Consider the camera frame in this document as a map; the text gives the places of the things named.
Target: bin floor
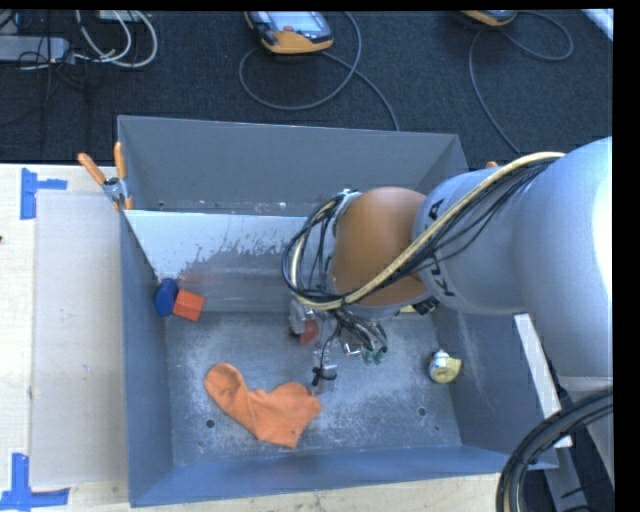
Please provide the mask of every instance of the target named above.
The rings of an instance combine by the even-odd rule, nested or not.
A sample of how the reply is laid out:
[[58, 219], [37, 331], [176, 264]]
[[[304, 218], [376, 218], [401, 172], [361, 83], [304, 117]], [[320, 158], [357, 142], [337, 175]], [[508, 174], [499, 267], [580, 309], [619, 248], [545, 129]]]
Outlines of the bin floor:
[[[290, 453], [258, 441], [222, 412], [203, 380], [211, 366], [226, 362], [249, 389], [271, 391], [291, 381], [309, 385], [318, 345], [299, 345], [288, 334], [284, 313], [203, 312], [198, 322], [175, 316], [166, 322], [174, 464]], [[430, 318], [401, 314], [383, 326], [389, 351], [379, 365], [347, 358], [338, 343], [328, 348], [338, 378], [333, 391], [317, 395], [323, 410], [295, 452], [461, 444], [448, 386], [427, 375], [427, 359], [438, 348]]]

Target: gray bin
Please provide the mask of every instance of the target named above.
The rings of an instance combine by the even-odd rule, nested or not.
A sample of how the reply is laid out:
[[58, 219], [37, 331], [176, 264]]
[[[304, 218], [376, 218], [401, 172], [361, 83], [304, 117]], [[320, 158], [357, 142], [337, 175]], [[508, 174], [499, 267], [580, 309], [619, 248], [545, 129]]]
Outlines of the gray bin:
[[[543, 419], [513, 319], [445, 308], [388, 319], [378, 366], [335, 347], [335, 389], [293, 450], [256, 440], [203, 386], [219, 362], [251, 389], [310, 384], [283, 245], [343, 188], [426, 194], [467, 171], [457, 136], [124, 116], [118, 137], [136, 207], [120, 219], [132, 506], [496, 473]], [[156, 313], [164, 277], [206, 297], [198, 322]], [[427, 376], [439, 347], [463, 360], [448, 385]]]

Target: yellow cable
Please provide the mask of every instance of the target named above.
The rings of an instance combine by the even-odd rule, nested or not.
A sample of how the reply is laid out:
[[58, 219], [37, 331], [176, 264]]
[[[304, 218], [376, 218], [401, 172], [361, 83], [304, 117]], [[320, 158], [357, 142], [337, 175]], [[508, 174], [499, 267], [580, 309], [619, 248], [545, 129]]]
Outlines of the yellow cable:
[[[540, 152], [533, 153], [531, 155], [523, 156], [514, 160], [513, 162], [501, 167], [498, 171], [486, 177], [481, 183], [476, 185], [471, 191], [467, 192], [462, 198], [460, 198], [454, 205], [449, 207], [447, 211], [439, 217], [429, 228], [423, 231], [418, 238], [416, 238], [410, 245], [407, 247], [393, 262], [391, 262], [382, 272], [380, 272], [376, 277], [374, 277], [371, 281], [364, 284], [360, 288], [354, 290], [349, 293], [345, 298], [344, 302], [341, 299], [336, 299], [331, 302], [315, 302], [313, 300], [307, 299], [301, 295], [296, 294], [296, 298], [300, 301], [301, 304], [308, 306], [313, 309], [329, 311], [332, 309], [338, 309], [343, 304], [353, 304], [358, 300], [365, 297], [370, 291], [374, 290], [381, 283], [386, 281], [398, 268], [400, 268], [411, 256], [413, 256], [425, 243], [427, 243], [435, 233], [452, 217], [454, 217], [462, 208], [464, 208], [469, 202], [471, 202], [480, 192], [484, 191], [502, 177], [506, 176], [510, 172], [534, 162], [548, 160], [551, 158], [561, 158], [565, 154], [557, 153], [557, 152]], [[326, 208], [320, 210], [319, 213], [324, 212]], [[294, 286], [297, 286], [296, 283], [296, 273], [295, 269], [298, 265], [298, 259], [300, 256], [300, 249], [302, 246], [302, 241], [306, 239], [306, 234], [304, 237], [300, 239], [298, 245], [296, 247], [296, 251], [294, 252], [293, 259], [291, 261], [291, 282]]]

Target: orange block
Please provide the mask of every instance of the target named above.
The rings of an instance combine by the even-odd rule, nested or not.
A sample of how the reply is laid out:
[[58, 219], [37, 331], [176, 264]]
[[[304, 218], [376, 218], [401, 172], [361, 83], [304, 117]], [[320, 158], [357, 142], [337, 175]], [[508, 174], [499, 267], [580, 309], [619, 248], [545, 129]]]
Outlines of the orange block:
[[202, 306], [204, 306], [204, 297], [187, 290], [179, 290], [173, 305], [173, 314], [197, 322]]

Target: orange sock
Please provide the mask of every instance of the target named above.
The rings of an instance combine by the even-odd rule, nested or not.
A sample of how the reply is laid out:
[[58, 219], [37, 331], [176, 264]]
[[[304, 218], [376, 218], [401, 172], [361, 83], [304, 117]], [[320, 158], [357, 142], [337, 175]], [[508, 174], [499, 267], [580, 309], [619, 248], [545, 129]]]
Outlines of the orange sock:
[[295, 448], [302, 431], [322, 407], [309, 390], [288, 382], [270, 393], [249, 390], [240, 372], [228, 363], [213, 366], [204, 387], [218, 406], [260, 441]]

